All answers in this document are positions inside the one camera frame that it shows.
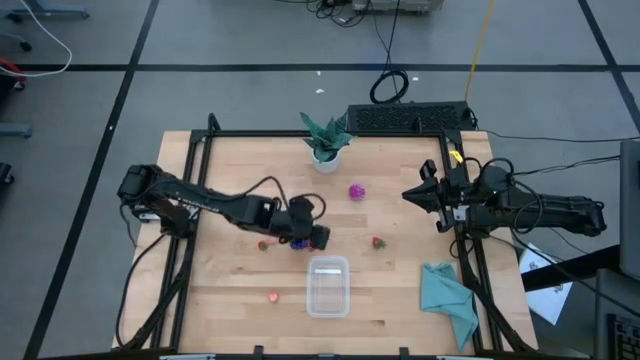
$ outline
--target red strawberry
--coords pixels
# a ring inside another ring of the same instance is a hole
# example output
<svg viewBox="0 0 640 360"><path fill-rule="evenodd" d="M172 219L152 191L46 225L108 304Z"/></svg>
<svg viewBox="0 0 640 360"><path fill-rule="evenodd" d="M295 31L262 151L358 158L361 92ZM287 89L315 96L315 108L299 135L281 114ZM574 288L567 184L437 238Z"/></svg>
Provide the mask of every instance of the red strawberry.
<svg viewBox="0 0 640 360"><path fill-rule="evenodd" d="M374 236L373 237L373 241L371 242L371 245L373 245L373 248L376 250L380 250L383 249L385 247L387 247L387 243L384 242L384 240L380 239L379 237Z"/></svg>
<svg viewBox="0 0 640 360"><path fill-rule="evenodd" d="M269 244L266 241L260 241L258 243L258 249L260 249L260 251L267 251L268 248Z"/></svg>

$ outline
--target potted plant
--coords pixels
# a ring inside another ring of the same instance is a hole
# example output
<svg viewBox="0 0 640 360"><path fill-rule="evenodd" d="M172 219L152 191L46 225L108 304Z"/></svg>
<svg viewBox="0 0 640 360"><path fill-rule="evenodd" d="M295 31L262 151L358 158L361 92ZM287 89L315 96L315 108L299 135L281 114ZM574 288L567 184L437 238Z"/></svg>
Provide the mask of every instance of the potted plant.
<svg viewBox="0 0 640 360"><path fill-rule="evenodd" d="M349 145L349 141L353 139L352 135L346 133L347 114L345 113L337 120L332 117L324 129L313 122L307 114L300 113L300 116L311 132L311 139L304 139L304 142L312 149L313 167L321 173L334 171L340 163L340 149Z"/></svg>

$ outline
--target white cable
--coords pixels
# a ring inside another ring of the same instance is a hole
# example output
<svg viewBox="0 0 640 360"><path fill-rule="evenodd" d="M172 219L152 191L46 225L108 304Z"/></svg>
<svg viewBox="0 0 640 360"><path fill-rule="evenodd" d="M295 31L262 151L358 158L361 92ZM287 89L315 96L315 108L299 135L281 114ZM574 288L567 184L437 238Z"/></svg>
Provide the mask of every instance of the white cable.
<svg viewBox="0 0 640 360"><path fill-rule="evenodd" d="M67 68L69 67L69 65L71 64L71 60L73 59L73 53L71 52L71 50L69 50L69 48L67 47L67 45L63 44L62 41L58 40L58 38L56 38L55 36L53 36L53 34L51 34L49 32L49 30L45 29L44 26L42 26L42 24L40 24L40 21L38 21L38 18L36 18L36 16L33 14L33 12L31 11L31 8L29 7L29 5L27 5L27 3L24 2L24 0L20 0L20 2L22 3L22 5L27 9L27 11L29 12L29 14L31 14L31 17L33 18L33 21L36 22L36 24L38 24L38 26L40 26L40 29L42 29L42 31L44 31L47 35L49 35L49 37L51 37L53 40L55 40L58 44L60 44L60 46L62 46L65 50L67 50L67 52L69 53L69 60L67 60L67 63L64 65L64 67L62 67L62 69L60 70L56 70L56 71L51 71L51 72L46 72L46 73L40 73L40 74L22 74L22 73L16 73L13 72L11 70L7 70L4 67L0 66L0 70L2 70L3 72L9 74L9 75L13 75L13 76L22 76L22 77L41 77L41 76L48 76L48 75L56 75L56 74L60 74L62 72L64 72L65 70L67 70Z"/></svg>

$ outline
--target green towel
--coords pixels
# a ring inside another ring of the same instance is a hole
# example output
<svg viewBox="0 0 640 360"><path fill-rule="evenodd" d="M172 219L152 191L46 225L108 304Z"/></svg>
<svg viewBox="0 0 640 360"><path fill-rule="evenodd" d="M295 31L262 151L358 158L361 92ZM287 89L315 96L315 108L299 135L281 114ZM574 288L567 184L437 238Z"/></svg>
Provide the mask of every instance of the green towel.
<svg viewBox="0 0 640 360"><path fill-rule="evenodd" d="M478 327L472 299L473 292L456 281L451 264L422 265L420 310L450 316L460 352Z"/></svg>

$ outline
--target wooden tabletop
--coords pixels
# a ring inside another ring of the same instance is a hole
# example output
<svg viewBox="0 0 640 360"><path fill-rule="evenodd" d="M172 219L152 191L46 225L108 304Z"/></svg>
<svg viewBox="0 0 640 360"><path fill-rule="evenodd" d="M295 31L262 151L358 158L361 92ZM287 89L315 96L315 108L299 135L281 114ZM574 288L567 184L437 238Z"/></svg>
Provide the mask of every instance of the wooden tabletop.
<svg viewBox="0 0 640 360"><path fill-rule="evenodd" d="M180 176L188 139L188 132L165 133L158 165ZM491 158L486 133L463 133L463 140L467 156L483 163ZM318 223L331 228L331 238L324 252L278 245L261 252L257 244L265 236L203 212L179 350L250 353L254 345L263 345L271 354L398 354L406 346L415 355L458 353L448 316L420 311L419 296L422 264L449 262L459 275L457 260L449 254L453 233L439 234L435 214L400 197L421 183L418 169L426 159L442 169L438 141L357 138L329 175L312 168L310 151L299 138L214 139L207 187L234 194L274 175L288 197L316 192L328 204ZM196 161L193 181L198 168ZM474 178L477 169L469 168ZM352 183L366 187L364 201L349 199ZM276 196L277 190L267 183L255 193ZM158 233L159 224L142 225L136 256ZM511 239L508 231L496 235ZM373 250L374 236L388 246ZM165 240L151 251L133 274L121 324L125 341L158 301L168 245ZM484 247L497 306L522 338L537 347L514 251L492 239L484 240ZM351 312L344 319L316 319L306 312L307 267L313 256L322 255L349 261ZM268 301L270 291L279 292L277 304ZM484 346L491 348L486 314L477 304ZM163 344L168 344L173 313L172 308L167 314ZM471 343L464 353L473 353Z"/></svg>

